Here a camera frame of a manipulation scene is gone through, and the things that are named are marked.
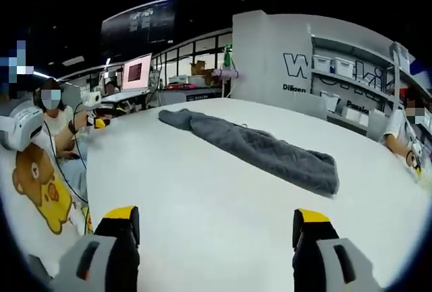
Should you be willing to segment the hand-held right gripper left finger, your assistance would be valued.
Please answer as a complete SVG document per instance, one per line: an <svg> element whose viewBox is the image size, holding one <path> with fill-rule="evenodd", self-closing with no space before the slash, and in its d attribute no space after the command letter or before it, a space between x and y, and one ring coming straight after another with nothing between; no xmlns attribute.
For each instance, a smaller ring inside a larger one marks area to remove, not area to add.
<svg viewBox="0 0 432 292"><path fill-rule="evenodd" d="M52 291L137 291L140 264L139 209L109 211L94 233L81 237L61 258Z"/></svg>

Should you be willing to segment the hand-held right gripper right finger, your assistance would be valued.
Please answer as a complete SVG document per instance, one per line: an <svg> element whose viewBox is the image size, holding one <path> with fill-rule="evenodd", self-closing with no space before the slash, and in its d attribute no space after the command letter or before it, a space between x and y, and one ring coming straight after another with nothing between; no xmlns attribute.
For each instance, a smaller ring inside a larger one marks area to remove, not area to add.
<svg viewBox="0 0 432 292"><path fill-rule="evenodd" d="M372 262L325 215L294 211L292 268L295 291L380 291Z"/></svg>

